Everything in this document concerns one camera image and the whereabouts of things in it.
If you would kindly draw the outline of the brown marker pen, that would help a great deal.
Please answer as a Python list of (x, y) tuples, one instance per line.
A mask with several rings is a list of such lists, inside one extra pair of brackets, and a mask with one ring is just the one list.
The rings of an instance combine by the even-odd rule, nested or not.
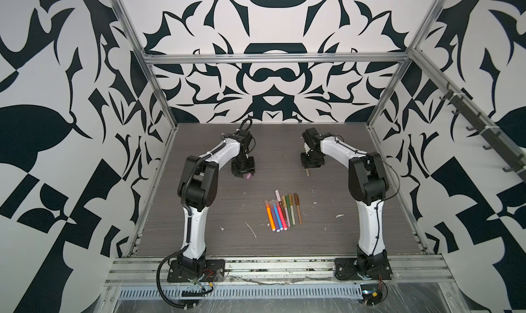
[(294, 204), (295, 204), (296, 211), (297, 211), (297, 220), (299, 224), (302, 225), (303, 221), (301, 217), (300, 200), (299, 200), (299, 196), (297, 193), (294, 193)]

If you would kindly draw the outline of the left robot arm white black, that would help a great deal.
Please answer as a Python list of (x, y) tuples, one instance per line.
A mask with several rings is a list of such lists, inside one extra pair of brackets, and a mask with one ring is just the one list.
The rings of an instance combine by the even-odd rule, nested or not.
[(184, 209), (185, 230), (178, 263), (195, 272), (205, 265), (205, 225), (209, 207), (215, 202), (219, 189), (219, 172), (231, 164), (235, 177), (255, 174), (255, 159), (250, 145), (255, 141), (249, 130), (238, 129), (200, 156), (189, 156), (184, 164), (178, 185), (178, 196)]

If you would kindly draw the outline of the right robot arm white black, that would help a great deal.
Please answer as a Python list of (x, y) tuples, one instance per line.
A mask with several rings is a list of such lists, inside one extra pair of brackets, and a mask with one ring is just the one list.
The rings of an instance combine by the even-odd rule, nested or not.
[(322, 134), (316, 128), (308, 128), (302, 138), (305, 151), (300, 159), (304, 168), (320, 168), (329, 156), (348, 170), (348, 189), (357, 202), (360, 225), (358, 270), (365, 273), (382, 266), (387, 262), (382, 215), (389, 182), (380, 155), (356, 149), (337, 135)]

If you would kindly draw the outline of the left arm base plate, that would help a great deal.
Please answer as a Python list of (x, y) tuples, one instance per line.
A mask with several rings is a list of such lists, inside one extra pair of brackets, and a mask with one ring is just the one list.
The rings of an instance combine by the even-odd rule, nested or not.
[(182, 283), (196, 279), (200, 282), (213, 282), (221, 279), (225, 272), (224, 260), (189, 260), (178, 258), (170, 263), (168, 283)]

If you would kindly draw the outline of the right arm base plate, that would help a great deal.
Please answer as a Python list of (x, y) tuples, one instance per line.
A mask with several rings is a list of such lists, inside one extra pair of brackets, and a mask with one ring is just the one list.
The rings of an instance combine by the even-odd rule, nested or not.
[(340, 281), (392, 279), (393, 270), (386, 258), (337, 258), (334, 264), (334, 276)]

